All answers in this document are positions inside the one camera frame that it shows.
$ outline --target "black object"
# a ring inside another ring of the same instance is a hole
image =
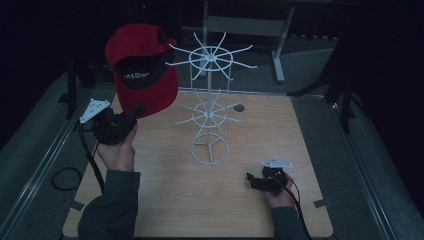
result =
[[[115,145],[124,140],[137,124],[137,117],[144,111],[144,104],[134,108],[130,115],[125,112],[114,114],[113,109],[106,108],[94,119],[94,136],[106,145]]]
[[[288,179],[282,168],[262,169],[263,178],[255,178],[252,174],[247,173],[247,180],[250,181],[250,186],[254,189],[272,192],[274,196],[280,194],[282,189],[287,185]]]

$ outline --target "cable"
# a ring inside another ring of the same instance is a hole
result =
[[[84,147],[84,150],[85,150],[85,153],[86,153],[86,158],[88,159],[88,162],[90,163],[91,167],[93,168],[94,175],[97,179],[97,182],[99,183],[100,190],[103,194],[105,181],[103,180],[103,176],[102,176],[102,173],[100,172],[99,166],[97,165],[96,161],[94,160],[94,154],[91,154],[90,150],[88,149],[87,142],[85,141],[85,138],[84,138],[83,127],[84,127],[84,124],[79,124],[78,132],[79,132],[79,136],[80,136],[80,139],[81,139],[81,143]],[[98,146],[99,146],[99,143],[96,144],[95,149],[94,149],[94,153],[96,152],[96,149],[97,149]]]

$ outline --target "wooden table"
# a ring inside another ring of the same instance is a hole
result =
[[[246,172],[261,177],[261,162],[276,156],[294,164],[287,168],[300,190],[310,234],[328,237],[333,229],[325,207],[316,208],[321,191],[291,100],[286,96],[229,94],[228,104],[241,101],[245,110],[228,108],[221,124],[228,155],[216,165],[194,160],[190,147],[199,126],[189,121],[190,93],[180,92],[164,111],[139,120],[136,171],[141,172],[137,237],[272,237],[273,225],[261,193],[250,188]],[[120,112],[115,98],[112,107]],[[99,163],[103,173],[104,165]],[[87,168],[75,201],[89,203],[100,195]],[[77,236],[81,213],[71,209],[63,228]]]

